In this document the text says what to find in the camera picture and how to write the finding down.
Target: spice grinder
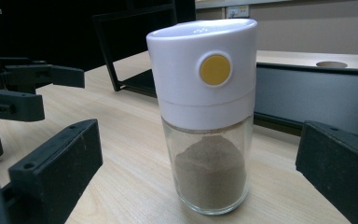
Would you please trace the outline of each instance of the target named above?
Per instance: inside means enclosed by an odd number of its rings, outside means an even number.
[[[173,180],[206,215],[239,206],[249,190],[256,21],[193,21],[147,35]]]

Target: white cap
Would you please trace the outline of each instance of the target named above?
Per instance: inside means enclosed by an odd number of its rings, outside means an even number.
[[[225,128],[255,107],[254,20],[194,21],[147,35],[161,116],[189,130]]]

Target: gray wall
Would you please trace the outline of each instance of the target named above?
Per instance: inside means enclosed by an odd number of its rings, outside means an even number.
[[[294,0],[250,6],[262,50],[358,54],[358,0]],[[221,19],[221,8],[197,20]]]

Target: round yellow button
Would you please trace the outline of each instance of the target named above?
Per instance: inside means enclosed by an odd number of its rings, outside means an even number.
[[[223,55],[212,55],[200,67],[202,80],[209,85],[220,85],[228,79],[231,65]]]

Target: table surface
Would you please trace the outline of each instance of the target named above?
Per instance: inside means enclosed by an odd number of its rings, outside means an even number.
[[[358,55],[258,51],[264,63],[315,65],[340,61],[358,68]],[[116,62],[120,79],[150,68],[147,53]],[[48,85],[46,118],[37,122],[0,120],[7,168],[73,123],[97,119],[103,166],[92,178],[67,223],[349,223],[296,171],[299,137],[254,126],[251,189],[233,212],[204,216],[176,194],[157,99],[130,91],[114,92],[105,66],[86,73],[86,88]]]

